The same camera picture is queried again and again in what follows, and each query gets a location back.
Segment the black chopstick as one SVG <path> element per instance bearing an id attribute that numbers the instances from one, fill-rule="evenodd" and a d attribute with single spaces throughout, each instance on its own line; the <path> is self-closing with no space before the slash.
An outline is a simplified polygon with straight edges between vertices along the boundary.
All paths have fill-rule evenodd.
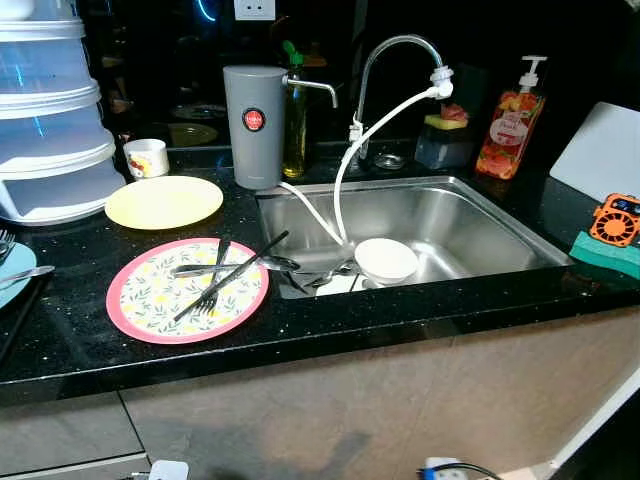
<path id="1" fill-rule="evenodd" d="M 271 241 L 266 244 L 262 252 L 255 253 L 255 255 L 253 255 L 250 260 L 247 260 L 246 262 L 243 262 L 243 264 L 236 266 L 236 268 L 234 268 L 232 271 L 230 271 L 230 273 L 224 276 L 220 275 L 220 265 L 221 261 L 223 261 L 225 259 L 225 256 L 227 256 L 230 248 L 230 242 L 228 241 L 228 239 L 219 239 L 218 255 L 216 255 L 215 257 L 216 262 L 214 265 L 214 274 L 212 274 L 211 284 L 205 289 L 205 292 L 202 293 L 201 296 L 192 303 L 192 305 L 184 308 L 184 310 L 180 311 L 178 315 L 174 316 L 175 323 L 177 323 L 177 321 L 179 320 L 182 320 L 183 316 L 186 316 L 187 314 L 210 314 L 210 312 L 214 310 L 216 302 L 218 302 L 220 289 L 223 288 L 224 285 L 228 282 L 232 282 L 232 280 L 236 279 L 237 276 L 243 273 L 244 270 L 250 268 L 250 266 L 255 265 L 257 261 L 264 259 L 265 252 L 269 251 L 271 247 L 274 247 L 276 243 L 283 241 L 285 237 L 288 237 L 289 233 L 291 233 L 289 232 L 289 230 L 283 230 L 283 232 L 280 233 L 279 236 L 271 239 Z"/>
<path id="2" fill-rule="evenodd" d="M 218 288 L 218 296 L 219 296 L 220 289 L 223 288 L 224 285 L 227 285 L 228 283 L 233 282 L 233 280 L 236 279 L 237 276 L 244 273 L 244 271 L 251 268 L 256 268 L 256 266 L 259 266 L 260 259 L 262 256 L 264 256 L 264 253 L 262 252 L 255 253 L 255 255 L 252 255 L 250 259 L 247 259 L 246 261 L 242 262 L 241 265 L 236 266 L 236 268 L 234 268 L 233 270 L 227 271 L 227 273 L 225 273 L 223 276 L 219 276 L 219 283 L 216 284 L 216 288 Z M 206 291 L 202 293 L 201 296 L 198 297 L 195 302 L 191 303 L 191 305 L 187 306 L 186 308 L 183 308 L 182 311 L 179 311 L 178 314 L 173 317 L 174 323 L 178 323 L 179 320 L 182 320 L 183 316 L 192 314 L 192 311 L 195 310 L 196 303 L 200 302 L 202 298 L 204 298 L 205 296 L 206 296 Z"/>

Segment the silver metal fork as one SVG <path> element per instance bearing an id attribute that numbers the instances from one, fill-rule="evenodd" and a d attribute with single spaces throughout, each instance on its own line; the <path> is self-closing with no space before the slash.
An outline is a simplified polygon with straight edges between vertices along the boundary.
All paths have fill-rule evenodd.
<path id="1" fill-rule="evenodd" d="M 218 256 L 216 256 L 215 266 L 224 264 L 225 260 L 227 260 L 229 248 L 229 239 L 220 239 L 218 246 Z M 215 270 L 214 273 L 210 275 L 210 285 L 206 289 L 206 296 L 202 298 L 200 302 L 196 303 L 195 310 L 192 311 L 193 315 L 207 315 L 210 314 L 212 310 L 214 310 L 215 303 L 216 301 L 218 301 L 218 288 L 216 288 L 216 284 L 219 283 L 220 275 L 220 270 Z"/>

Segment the orange mini fan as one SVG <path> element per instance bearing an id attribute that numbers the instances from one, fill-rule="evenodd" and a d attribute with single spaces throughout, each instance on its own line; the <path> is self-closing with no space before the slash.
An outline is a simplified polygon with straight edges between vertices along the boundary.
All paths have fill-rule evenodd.
<path id="1" fill-rule="evenodd" d="M 596 207 L 588 234 L 614 247 L 630 247 L 640 239 L 640 201 L 631 195 L 612 193 Z"/>

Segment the green sponge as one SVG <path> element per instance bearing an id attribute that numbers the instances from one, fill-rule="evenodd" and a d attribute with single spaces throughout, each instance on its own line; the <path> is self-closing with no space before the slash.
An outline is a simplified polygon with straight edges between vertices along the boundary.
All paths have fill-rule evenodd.
<path id="1" fill-rule="evenodd" d="M 598 268 L 611 269 L 640 279 L 640 248 L 617 247 L 590 237 L 584 230 L 577 233 L 570 256 Z"/>

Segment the white cutting board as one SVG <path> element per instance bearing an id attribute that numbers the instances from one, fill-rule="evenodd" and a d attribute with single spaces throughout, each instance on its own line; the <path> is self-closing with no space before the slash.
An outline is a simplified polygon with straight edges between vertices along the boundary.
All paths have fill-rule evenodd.
<path id="1" fill-rule="evenodd" d="M 550 169 L 582 195 L 640 195 L 640 113 L 598 102 Z"/>

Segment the orange soap pump bottle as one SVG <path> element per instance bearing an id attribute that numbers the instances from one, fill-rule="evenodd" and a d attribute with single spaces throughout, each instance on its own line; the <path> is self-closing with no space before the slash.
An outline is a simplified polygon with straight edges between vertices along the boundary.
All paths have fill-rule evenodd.
<path id="1" fill-rule="evenodd" d="M 518 78 L 518 88 L 499 96 L 497 108 L 477 155 L 476 173 L 498 179 L 515 177 L 529 146 L 532 129 L 545 105 L 545 97 L 534 88 L 539 84 L 538 65 L 547 56 L 527 55 L 529 70 Z"/>

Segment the dark sponge holder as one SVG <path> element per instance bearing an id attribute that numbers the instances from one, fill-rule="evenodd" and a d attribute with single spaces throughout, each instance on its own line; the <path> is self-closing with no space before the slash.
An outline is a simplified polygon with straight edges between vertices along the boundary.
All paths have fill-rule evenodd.
<path id="1" fill-rule="evenodd" d="M 417 138 L 413 160 L 428 169 L 462 168 L 474 160 L 472 128 L 436 128 L 425 125 Z"/>

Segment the white plate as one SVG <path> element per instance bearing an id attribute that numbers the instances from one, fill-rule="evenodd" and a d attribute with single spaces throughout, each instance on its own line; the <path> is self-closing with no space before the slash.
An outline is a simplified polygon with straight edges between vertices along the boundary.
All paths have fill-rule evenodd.
<path id="1" fill-rule="evenodd" d="M 351 292 L 360 291 L 374 291 L 374 289 L 381 288 L 381 284 L 376 283 L 375 280 L 365 276 L 364 274 L 349 274 L 349 275 L 337 275 L 335 274 L 329 283 L 321 285 L 315 291 L 315 296 L 328 296 L 328 294 L 346 294 Z"/>

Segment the silver fork in sink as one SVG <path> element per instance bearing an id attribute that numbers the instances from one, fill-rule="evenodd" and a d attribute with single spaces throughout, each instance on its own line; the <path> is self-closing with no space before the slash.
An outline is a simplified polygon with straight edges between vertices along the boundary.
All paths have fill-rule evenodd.
<path id="1" fill-rule="evenodd" d="M 320 287 L 324 287 L 324 285 L 332 282 L 334 276 L 343 276 L 349 275 L 353 273 L 357 273 L 358 266 L 356 261 L 353 259 L 348 259 L 338 266 L 335 266 L 332 270 L 325 271 L 325 273 L 317 276 L 317 278 L 312 279 L 311 282 L 308 282 L 305 287 L 310 289 L 319 289 Z"/>

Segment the green-capped oil bottle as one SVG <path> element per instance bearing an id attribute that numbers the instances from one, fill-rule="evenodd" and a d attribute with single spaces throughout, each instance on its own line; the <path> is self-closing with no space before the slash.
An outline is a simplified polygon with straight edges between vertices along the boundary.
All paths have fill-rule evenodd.
<path id="1" fill-rule="evenodd" d="M 306 168 L 306 88 L 288 81 L 301 81 L 305 56 L 289 40 L 282 42 L 287 64 L 285 82 L 285 134 L 283 174 L 288 178 L 301 177 Z"/>

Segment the grey water filter jug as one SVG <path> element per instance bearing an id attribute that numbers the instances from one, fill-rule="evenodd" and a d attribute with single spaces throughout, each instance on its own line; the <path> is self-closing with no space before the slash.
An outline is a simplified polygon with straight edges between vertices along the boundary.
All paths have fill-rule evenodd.
<path id="1" fill-rule="evenodd" d="M 285 82 L 288 70 L 265 65 L 229 65 L 223 68 L 227 93 L 234 173 L 238 186 L 270 189 L 285 175 Z M 330 84 L 289 79 L 291 84 L 329 93 L 337 108 L 337 92 Z"/>

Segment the yellow plate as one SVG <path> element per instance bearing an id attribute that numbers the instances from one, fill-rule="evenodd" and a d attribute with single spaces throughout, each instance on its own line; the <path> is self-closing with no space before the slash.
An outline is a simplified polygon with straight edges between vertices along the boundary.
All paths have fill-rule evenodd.
<path id="1" fill-rule="evenodd" d="M 169 230 L 209 218 L 223 200 L 223 191 L 211 180 L 160 175 L 119 188 L 108 197 L 105 214 L 122 227 Z"/>

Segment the white printed mug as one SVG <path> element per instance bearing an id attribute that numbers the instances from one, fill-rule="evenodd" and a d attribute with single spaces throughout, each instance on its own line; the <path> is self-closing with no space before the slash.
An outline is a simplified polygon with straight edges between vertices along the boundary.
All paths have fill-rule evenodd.
<path id="1" fill-rule="evenodd" d="M 164 177 L 172 169 L 163 140 L 132 140 L 122 147 L 125 165 L 137 180 Z"/>

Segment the pink floral plate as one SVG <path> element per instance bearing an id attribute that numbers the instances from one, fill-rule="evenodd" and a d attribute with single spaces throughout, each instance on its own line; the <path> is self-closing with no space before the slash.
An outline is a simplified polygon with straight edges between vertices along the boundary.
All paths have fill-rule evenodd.
<path id="1" fill-rule="evenodd" d="M 209 314 L 189 312 L 211 284 L 210 276 L 175 279 L 180 265 L 211 264 L 218 239 L 189 238 L 160 244 L 129 261 L 109 285 L 105 301 L 108 315 L 123 333 L 157 344 L 195 343 L 219 337 L 244 323 L 265 300 L 269 270 L 253 266 L 219 291 L 218 305 Z"/>

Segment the teal plate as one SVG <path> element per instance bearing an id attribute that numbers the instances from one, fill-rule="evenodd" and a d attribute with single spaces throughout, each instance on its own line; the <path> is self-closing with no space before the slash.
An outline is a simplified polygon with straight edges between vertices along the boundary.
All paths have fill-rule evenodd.
<path id="1" fill-rule="evenodd" d="M 5 282 L 4 278 L 24 271 L 35 269 L 38 266 L 37 255 L 26 244 L 15 242 L 12 252 L 0 262 L 0 308 L 9 305 L 32 282 L 32 278 Z"/>

